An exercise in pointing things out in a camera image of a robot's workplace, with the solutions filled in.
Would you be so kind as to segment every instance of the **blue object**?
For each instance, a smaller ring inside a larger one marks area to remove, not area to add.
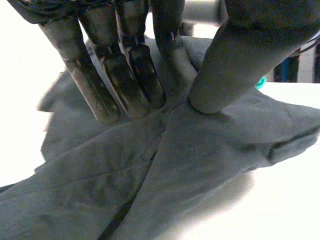
[[[282,76],[282,82],[287,83],[288,82],[288,73],[289,73],[289,58],[286,58],[281,63],[281,76]]]
[[[256,89],[260,90],[266,83],[267,78],[263,76],[260,81],[256,84]]]

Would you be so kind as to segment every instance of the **gray cloth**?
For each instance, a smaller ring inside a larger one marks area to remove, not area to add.
[[[184,41],[199,69],[211,40]],[[122,114],[103,126],[63,73],[40,106],[54,112],[47,162],[0,194],[1,240],[154,240],[237,175],[316,142],[320,110],[256,89],[217,114],[195,111],[190,86],[180,93],[154,40],[147,44],[168,103],[142,120]]]

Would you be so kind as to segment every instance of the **cable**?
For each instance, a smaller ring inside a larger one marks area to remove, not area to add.
[[[311,43],[312,41],[315,41],[315,42],[314,42],[313,44],[311,44],[310,46],[306,47],[306,48],[303,49],[303,50],[297,50],[297,51],[295,51],[294,53],[292,53],[292,54],[290,55],[290,57],[299,56],[300,54],[303,54],[304,52],[306,52],[306,51],[314,48],[314,47],[317,46],[318,44],[320,44],[320,35],[318,35],[318,36],[314,37],[313,39],[309,40],[309,41],[307,42],[307,44],[308,44],[308,43]]]

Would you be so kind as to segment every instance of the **teal object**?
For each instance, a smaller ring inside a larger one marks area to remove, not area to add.
[[[256,89],[260,90],[266,83],[267,78],[265,76],[263,76],[260,81],[256,84]]]

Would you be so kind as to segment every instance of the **crumpled cloth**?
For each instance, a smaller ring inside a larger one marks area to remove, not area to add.
[[[317,141],[319,109],[255,88],[222,112],[197,112],[190,85],[178,88],[155,41],[146,42],[167,104],[141,120],[123,112],[118,124],[104,126],[62,73],[39,106],[54,112],[42,146],[46,163],[0,193],[1,240],[154,240],[239,174]],[[211,40],[184,42],[199,69]]]

